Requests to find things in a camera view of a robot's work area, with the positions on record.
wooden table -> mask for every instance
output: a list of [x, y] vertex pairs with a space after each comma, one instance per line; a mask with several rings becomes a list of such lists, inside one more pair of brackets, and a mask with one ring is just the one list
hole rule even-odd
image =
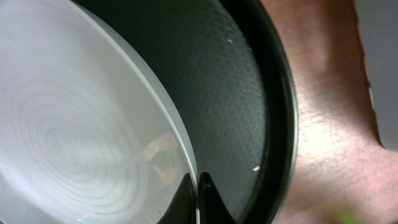
[[298, 158], [278, 223], [398, 220], [398, 152], [384, 149], [368, 94], [354, 3], [262, 0], [280, 34], [300, 109]]

black frying pan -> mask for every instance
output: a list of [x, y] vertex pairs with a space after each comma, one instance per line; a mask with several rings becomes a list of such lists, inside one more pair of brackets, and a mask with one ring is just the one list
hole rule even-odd
[[211, 175], [231, 218], [271, 223], [294, 167], [297, 104], [283, 46], [260, 1], [75, 2], [158, 76], [188, 131], [198, 173]]

